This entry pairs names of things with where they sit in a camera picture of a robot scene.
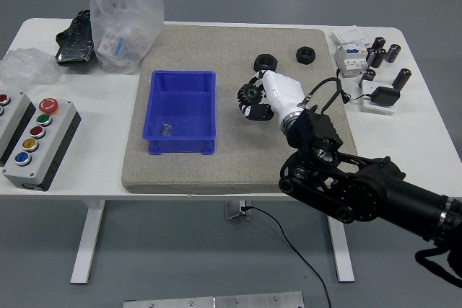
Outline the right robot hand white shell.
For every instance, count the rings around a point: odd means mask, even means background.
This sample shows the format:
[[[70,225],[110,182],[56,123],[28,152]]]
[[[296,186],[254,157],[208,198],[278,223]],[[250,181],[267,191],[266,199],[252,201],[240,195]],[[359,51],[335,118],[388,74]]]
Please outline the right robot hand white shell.
[[[301,83],[272,70],[260,70],[237,92],[239,108],[248,120],[268,121],[276,113],[282,126],[298,117],[305,94]]]

